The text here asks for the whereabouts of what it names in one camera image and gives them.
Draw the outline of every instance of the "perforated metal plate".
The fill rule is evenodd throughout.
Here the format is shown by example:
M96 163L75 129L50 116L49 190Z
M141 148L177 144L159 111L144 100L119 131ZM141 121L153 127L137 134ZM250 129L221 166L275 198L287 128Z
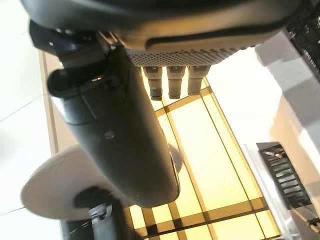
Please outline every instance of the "perforated metal plate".
M137 67L174 67L174 66L209 66L218 64L239 49L210 49L199 51L176 51L150 53L142 50L128 49L127 53Z

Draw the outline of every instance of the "glass panel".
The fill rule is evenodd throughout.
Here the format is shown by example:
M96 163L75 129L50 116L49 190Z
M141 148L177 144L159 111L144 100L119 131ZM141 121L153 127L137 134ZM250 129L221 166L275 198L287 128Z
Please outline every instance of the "glass panel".
M141 207L137 205L133 205L129 209L130 209L134 229L145 227L146 223L145 223L144 216L142 214Z
M179 240L176 232L164 234L160 236L160 240Z
M207 210L247 201L201 99L170 112Z
M158 121L161 125L161 128L164 132L165 139L168 144L171 144L173 147L178 149L178 144L174 135L174 132L171 128L170 122L166 114L159 116Z
M230 155L230 158L234 164L234 167L242 181L244 189L248 194L250 200L257 199L262 196L259 187L256 183L254 176L251 173L248 165L244 162L245 159L240 155L226 125L223 121L218 108L216 107L211 95L206 95L203 97L206 107L212 117L212 120L219 131L222 141Z
M260 240L264 235L254 214L213 223L219 240Z
M145 75L145 72L143 69L141 69L141 72L142 72L142 79L143 79L143 84L144 84L144 88L145 88L145 91L146 91L146 94L148 95L150 101L151 101L151 96L150 96L150 87L149 87L149 83L148 83L148 78L146 77ZM159 110L159 109L162 109L164 107L164 105L162 104L161 101L151 101L151 104L153 106L153 109L155 111Z
M185 165L182 165L179 172L179 180L180 195L178 199L175 200L175 204L180 217L183 218L201 213L202 211Z
M165 114L158 117L158 120L163 129L167 142L178 148L178 144L167 115ZM183 218L193 214L201 213L202 211L194 187L184 164L182 165L178 175L180 181L180 195L175 203L180 217Z
M153 207L152 212L156 224L172 220L168 204Z
M208 226L198 226L186 229L185 234L189 240L212 240Z
M266 238L271 238L280 234L277 225L274 222L272 214L269 210L258 212L256 216L258 217L258 220L261 224Z

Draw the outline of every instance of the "white tile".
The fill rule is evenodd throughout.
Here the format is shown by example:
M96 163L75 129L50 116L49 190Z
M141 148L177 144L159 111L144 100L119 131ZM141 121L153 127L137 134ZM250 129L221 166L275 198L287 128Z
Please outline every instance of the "white tile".
M29 16L19 0L0 1L0 44L10 43L28 30Z
M43 92L39 53L28 32L10 44L0 44L0 66L2 120Z
M20 191L23 185L50 156L41 96L0 122L0 214L22 206Z
M62 240L59 220L43 218L26 209L0 216L0 239Z

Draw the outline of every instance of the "black robotic component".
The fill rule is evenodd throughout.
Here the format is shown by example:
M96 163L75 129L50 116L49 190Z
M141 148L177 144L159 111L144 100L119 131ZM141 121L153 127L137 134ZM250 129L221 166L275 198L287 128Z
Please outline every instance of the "black robotic component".
M64 69L48 77L48 91L105 177L132 204L152 208L174 201L180 193L176 166L141 75L124 47L110 46L91 32L50 30L32 21L30 35L38 49L62 62ZM89 209L95 234L108 228L115 232L110 239L122 239L123 229L117 225L126 224L116 199ZM105 223L101 209L110 219Z

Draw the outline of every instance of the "ventilation grille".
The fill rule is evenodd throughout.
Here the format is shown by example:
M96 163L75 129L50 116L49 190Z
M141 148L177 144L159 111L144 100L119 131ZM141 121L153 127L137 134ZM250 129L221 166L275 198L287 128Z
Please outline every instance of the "ventilation grille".
M264 162L288 209L310 205L311 201L286 152L280 144L260 149Z
M218 64L239 49L231 48L219 51L190 50L167 53L150 53L142 50L129 49L127 53L136 67L175 67L175 66L210 66Z

